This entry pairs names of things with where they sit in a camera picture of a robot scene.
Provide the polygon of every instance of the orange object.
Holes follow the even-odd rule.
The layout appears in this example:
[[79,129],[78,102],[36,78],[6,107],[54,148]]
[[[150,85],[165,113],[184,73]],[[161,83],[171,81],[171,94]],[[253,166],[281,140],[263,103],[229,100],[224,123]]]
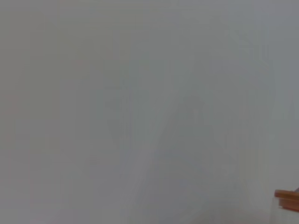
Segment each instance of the orange object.
[[299,192],[276,190],[274,196],[279,198],[281,208],[299,212]]

